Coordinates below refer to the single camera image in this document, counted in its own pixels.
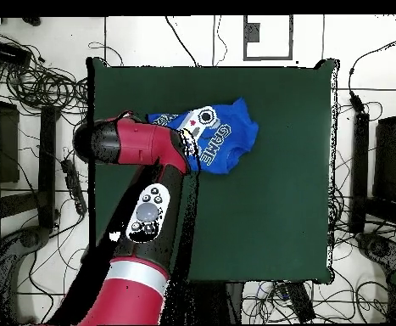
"circular button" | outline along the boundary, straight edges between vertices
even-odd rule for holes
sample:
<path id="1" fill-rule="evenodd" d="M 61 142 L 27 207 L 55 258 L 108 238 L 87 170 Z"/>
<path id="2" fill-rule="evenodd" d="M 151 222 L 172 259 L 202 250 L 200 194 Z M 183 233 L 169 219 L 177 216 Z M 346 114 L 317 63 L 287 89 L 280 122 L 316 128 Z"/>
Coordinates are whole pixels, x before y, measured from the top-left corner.
<path id="1" fill-rule="evenodd" d="M 153 224 L 147 224 L 145 225 L 145 233 L 155 233 L 155 227 Z"/>
<path id="2" fill-rule="evenodd" d="M 153 222 L 159 217 L 159 209 L 151 203 L 140 204 L 137 207 L 136 217 L 141 222 Z"/>
<path id="3" fill-rule="evenodd" d="M 132 231 L 137 231 L 137 230 L 140 230 L 141 227 L 142 227 L 142 225 L 140 224 L 140 222 L 134 222 L 131 225 L 131 230 Z"/>
<path id="4" fill-rule="evenodd" d="M 204 122 L 208 122 L 210 119 L 211 119 L 211 115 L 209 113 L 202 114 L 202 120 L 204 120 Z"/>

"green table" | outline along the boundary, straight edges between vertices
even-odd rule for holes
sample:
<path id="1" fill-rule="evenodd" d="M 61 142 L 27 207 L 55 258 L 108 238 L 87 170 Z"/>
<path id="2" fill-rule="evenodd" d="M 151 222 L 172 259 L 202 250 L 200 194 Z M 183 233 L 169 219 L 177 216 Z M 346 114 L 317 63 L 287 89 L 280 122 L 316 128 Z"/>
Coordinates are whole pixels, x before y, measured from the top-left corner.
<path id="1" fill-rule="evenodd" d="M 297 68 L 95 68 L 95 119 L 179 114 L 243 97 L 259 134 L 228 175 L 202 173 L 191 280 L 326 282 L 331 79 Z M 96 165 L 100 239 L 136 170 Z M 184 197 L 190 179 L 185 179 Z"/>

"blue t-shirt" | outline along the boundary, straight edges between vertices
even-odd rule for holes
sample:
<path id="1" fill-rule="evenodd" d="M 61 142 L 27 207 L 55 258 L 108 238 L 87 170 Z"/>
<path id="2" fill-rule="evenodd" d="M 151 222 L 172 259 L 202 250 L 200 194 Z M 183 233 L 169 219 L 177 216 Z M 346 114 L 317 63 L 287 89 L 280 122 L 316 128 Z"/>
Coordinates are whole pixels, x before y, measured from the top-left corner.
<path id="1" fill-rule="evenodd" d="M 151 114 L 151 124 L 172 129 L 187 129 L 198 145 L 201 170 L 227 174 L 238 164 L 240 156 L 254 146 L 258 124 L 250 120 L 244 99 L 232 105 L 212 105 L 181 115 Z M 198 170 L 193 156 L 188 156 L 192 170 Z"/>

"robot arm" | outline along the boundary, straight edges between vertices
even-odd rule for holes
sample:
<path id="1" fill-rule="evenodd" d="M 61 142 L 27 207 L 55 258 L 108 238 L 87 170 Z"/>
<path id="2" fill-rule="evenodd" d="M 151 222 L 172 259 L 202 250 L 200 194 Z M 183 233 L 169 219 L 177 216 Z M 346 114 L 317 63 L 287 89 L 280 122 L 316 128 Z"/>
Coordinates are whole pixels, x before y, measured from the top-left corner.
<path id="1" fill-rule="evenodd" d="M 81 126 L 74 147 L 84 161 L 152 168 L 148 186 L 129 204 L 97 299 L 79 325 L 157 324 L 169 280 L 184 176 L 184 138 L 130 116 Z"/>

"electronic device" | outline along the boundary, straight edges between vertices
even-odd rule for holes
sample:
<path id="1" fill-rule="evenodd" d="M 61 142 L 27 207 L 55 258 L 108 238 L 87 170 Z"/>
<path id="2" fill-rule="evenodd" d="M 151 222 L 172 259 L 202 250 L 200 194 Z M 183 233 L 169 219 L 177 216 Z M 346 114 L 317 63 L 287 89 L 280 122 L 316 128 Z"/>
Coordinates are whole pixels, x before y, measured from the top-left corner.
<path id="1" fill-rule="evenodd" d="M 31 63 L 31 53 L 0 42 L 0 62 L 27 69 Z"/>
<path id="2" fill-rule="evenodd" d="M 87 205 L 85 198 L 83 197 L 83 192 L 81 191 L 81 185 L 77 170 L 73 162 L 69 159 L 60 161 L 62 166 L 62 171 L 64 172 L 66 187 L 70 191 L 70 196 L 74 201 L 75 210 L 80 216 L 84 216 L 87 212 Z"/>
<path id="3" fill-rule="evenodd" d="M 169 190 L 161 183 L 146 187 L 131 215 L 126 236 L 136 243 L 155 240 L 163 227 L 169 206 Z"/>

